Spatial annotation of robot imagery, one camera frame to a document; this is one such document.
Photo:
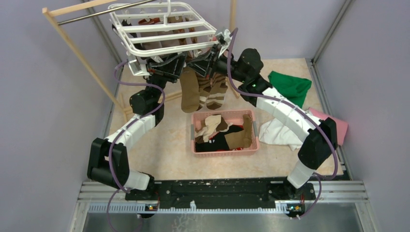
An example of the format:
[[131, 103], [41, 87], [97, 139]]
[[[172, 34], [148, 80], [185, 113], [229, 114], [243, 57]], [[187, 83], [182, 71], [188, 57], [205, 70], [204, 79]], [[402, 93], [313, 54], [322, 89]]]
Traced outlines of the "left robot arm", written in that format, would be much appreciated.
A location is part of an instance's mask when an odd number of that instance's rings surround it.
[[156, 127], [163, 118], [165, 93], [168, 82], [176, 82], [182, 74], [187, 52], [166, 56], [165, 61], [149, 61], [149, 77], [144, 83], [119, 81], [126, 86], [144, 89], [132, 95], [130, 105], [134, 116], [120, 129], [105, 138], [96, 138], [91, 143], [87, 177], [113, 188], [130, 192], [136, 189], [144, 200], [151, 199], [155, 187], [152, 176], [131, 170], [128, 152], [149, 130]]

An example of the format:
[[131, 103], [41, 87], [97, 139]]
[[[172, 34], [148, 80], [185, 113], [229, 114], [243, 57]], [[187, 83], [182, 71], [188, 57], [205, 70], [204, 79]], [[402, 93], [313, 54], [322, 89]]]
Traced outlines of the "white plastic clip hanger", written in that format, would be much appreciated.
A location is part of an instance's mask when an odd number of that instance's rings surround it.
[[[115, 2], [108, 9], [124, 3]], [[157, 0], [148, 4], [130, 7], [108, 14], [109, 25], [115, 25], [119, 36], [115, 42], [123, 53], [139, 60], [163, 57], [171, 53], [190, 52], [197, 56], [217, 43], [214, 40], [217, 28], [196, 8], [183, 1]], [[130, 20], [132, 26], [122, 26], [123, 19]], [[135, 32], [138, 38], [129, 38], [127, 33]], [[139, 50], [133, 43], [142, 44]]]

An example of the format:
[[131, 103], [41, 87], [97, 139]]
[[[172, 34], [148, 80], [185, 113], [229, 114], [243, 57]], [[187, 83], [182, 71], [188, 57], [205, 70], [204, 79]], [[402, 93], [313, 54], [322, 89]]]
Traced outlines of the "brown striped sock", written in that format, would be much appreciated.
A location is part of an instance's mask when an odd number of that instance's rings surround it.
[[227, 89], [226, 77], [221, 74], [215, 74], [212, 79], [209, 96], [206, 100], [207, 108], [210, 110], [221, 108], [225, 102]]
[[197, 111], [202, 109], [206, 103], [208, 96], [210, 95], [211, 91], [211, 82], [210, 79], [206, 79], [200, 75], [196, 75], [199, 85], [199, 106]]

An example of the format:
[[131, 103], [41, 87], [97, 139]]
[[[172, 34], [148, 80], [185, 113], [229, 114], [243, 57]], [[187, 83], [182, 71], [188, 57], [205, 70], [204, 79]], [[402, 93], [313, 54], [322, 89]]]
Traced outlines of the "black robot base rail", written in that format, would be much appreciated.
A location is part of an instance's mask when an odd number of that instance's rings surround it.
[[124, 193], [82, 184], [78, 200], [91, 212], [153, 214], [285, 214], [296, 218], [321, 203], [366, 203], [361, 181], [309, 181], [294, 194], [274, 178], [156, 181], [153, 192]]

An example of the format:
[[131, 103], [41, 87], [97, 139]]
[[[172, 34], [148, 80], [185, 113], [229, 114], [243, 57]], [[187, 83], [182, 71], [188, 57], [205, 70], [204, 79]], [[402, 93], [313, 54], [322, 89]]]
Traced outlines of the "plain tan brown sock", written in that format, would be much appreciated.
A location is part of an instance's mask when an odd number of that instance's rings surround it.
[[181, 85], [181, 110], [184, 113], [195, 112], [199, 107], [200, 94], [196, 72], [185, 67], [179, 78]]

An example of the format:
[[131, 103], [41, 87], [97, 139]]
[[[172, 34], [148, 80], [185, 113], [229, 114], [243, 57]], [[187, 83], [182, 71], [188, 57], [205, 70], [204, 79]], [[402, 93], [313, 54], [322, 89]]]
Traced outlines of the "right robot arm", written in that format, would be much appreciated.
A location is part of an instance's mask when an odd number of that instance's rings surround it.
[[312, 116], [285, 97], [280, 96], [266, 79], [260, 75], [264, 64], [254, 48], [245, 49], [238, 60], [228, 55], [219, 55], [216, 47], [190, 61], [187, 65], [202, 77], [222, 74], [241, 85], [235, 88], [241, 97], [254, 107], [270, 113], [288, 127], [303, 143], [298, 152], [298, 161], [287, 176], [283, 192], [289, 199], [297, 199], [303, 193], [303, 185], [315, 175], [323, 180], [332, 180], [338, 172], [337, 124], [328, 117]]

